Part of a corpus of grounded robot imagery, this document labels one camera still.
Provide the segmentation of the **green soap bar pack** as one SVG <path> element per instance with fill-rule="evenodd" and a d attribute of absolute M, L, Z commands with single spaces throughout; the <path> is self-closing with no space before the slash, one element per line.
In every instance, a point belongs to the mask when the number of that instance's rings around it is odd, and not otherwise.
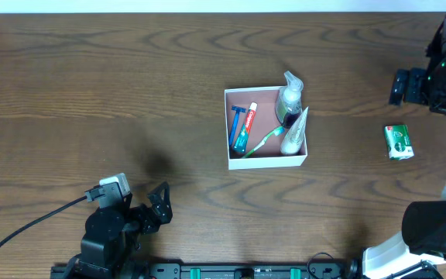
<path fill-rule="evenodd" d="M 406 125 L 385 126 L 384 135 L 391 160 L 405 160 L 414 156 Z"/>

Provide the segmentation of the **Colgate toothpaste tube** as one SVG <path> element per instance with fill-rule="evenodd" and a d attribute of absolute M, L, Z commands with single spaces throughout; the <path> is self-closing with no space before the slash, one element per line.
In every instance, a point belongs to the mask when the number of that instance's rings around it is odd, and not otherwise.
<path fill-rule="evenodd" d="M 256 116 L 256 109 L 258 107 L 258 104 L 255 102 L 252 102 L 249 106 L 249 109 L 247 111 L 245 121 L 242 124 L 241 131 L 237 137 L 237 140 L 235 141 L 233 145 L 233 150 L 236 153 L 244 153 L 246 150 L 247 142 L 249 139 L 249 134 L 252 128 L 253 120 Z"/>

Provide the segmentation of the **blue disposable razor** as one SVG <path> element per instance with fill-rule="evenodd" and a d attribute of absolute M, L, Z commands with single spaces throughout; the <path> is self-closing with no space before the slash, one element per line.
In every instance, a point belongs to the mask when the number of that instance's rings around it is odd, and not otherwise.
<path fill-rule="evenodd" d="M 238 126 L 238 121 L 239 121 L 239 114 L 243 113 L 243 112 L 246 112 L 246 109 L 243 108 L 243 107 L 239 107 L 239 106 L 233 105 L 232 106 L 232 111 L 235 112 L 235 117 L 233 119 L 232 127 L 231 127 L 230 134 L 229 134 L 229 137 L 228 137 L 228 145 L 229 146 L 232 146 L 234 138 L 235 138 L 235 132 L 236 132 L 236 129 L 237 129 L 237 126 Z"/>

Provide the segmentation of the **green toothbrush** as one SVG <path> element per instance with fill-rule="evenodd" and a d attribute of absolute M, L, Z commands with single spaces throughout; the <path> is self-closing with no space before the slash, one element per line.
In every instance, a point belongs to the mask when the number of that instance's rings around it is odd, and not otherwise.
<path fill-rule="evenodd" d="M 282 126 L 276 127 L 271 132 L 269 132 L 266 136 L 262 138 L 262 140 L 254 146 L 248 153 L 246 153 L 242 158 L 248 158 L 251 155 L 253 155 L 258 149 L 260 149 L 262 146 L 266 144 L 266 141 L 272 137 L 272 136 L 279 136 L 280 134 L 284 133 L 285 129 Z"/>

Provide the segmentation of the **white lotion tube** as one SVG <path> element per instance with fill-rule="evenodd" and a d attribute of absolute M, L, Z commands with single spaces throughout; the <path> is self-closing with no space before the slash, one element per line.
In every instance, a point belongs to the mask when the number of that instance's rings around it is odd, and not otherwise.
<path fill-rule="evenodd" d="M 289 156 L 298 153 L 304 143 L 305 129 L 307 123 L 307 113 L 309 108 L 306 107 L 299 118 L 289 128 L 281 145 L 280 152 L 282 155 Z"/>

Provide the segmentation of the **clear pump soap bottle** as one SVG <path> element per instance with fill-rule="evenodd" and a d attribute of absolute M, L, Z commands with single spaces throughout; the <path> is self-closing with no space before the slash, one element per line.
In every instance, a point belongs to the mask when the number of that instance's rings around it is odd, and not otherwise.
<path fill-rule="evenodd" d="M 286 71 L 284 77 L 287 85 L 279 89 L 275 113 L 280 125 L 289 129 L 302 113 L 301 95 L 304 83 L 290 71 Z"/>

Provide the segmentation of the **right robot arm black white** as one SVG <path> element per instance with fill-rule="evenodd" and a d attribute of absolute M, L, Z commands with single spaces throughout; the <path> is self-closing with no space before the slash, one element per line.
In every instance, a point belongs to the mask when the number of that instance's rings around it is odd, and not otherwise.
<path fill-rule="evenodd" d="M 426 105 L 446 115 L 446 15 L 426 49 L 427 69 L 399 69 L 389 103 Z M 364 250 L 351 278 L 439 278 L 446 264 L 446 185 L 438 201 L 414 201 L 404 212 L 402 229 L 378 246 Z"/>

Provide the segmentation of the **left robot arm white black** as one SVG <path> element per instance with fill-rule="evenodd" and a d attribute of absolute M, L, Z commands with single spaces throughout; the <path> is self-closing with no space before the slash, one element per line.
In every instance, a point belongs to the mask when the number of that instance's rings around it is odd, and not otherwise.
<path fill-rule="evenodd" d="M 146 263 L 131 258 L 141 244 L 139 237 L 159 231 L 173 218 L 170 186 L 163 182 L 148 193 L 151 206 L 131 206 L 132 194 L 123 194 L 121 184 L 98 185 L 86 192 L 86 198 L 97 200 L 99 208 L 88 217 L 81 252 L 72 257 L 53 278 L 148 278 Z"/>

